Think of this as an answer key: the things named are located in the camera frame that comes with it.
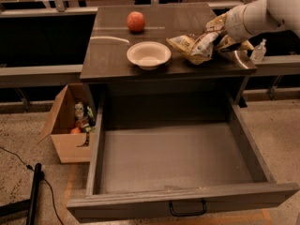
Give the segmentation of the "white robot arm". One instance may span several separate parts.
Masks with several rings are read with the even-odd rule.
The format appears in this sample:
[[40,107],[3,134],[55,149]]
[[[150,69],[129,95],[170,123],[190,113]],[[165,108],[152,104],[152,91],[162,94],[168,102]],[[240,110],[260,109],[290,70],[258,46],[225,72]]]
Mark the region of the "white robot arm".
[[300,37],[300,0],[257,0],[226,13],[225,29],[237,42],[291,30]]

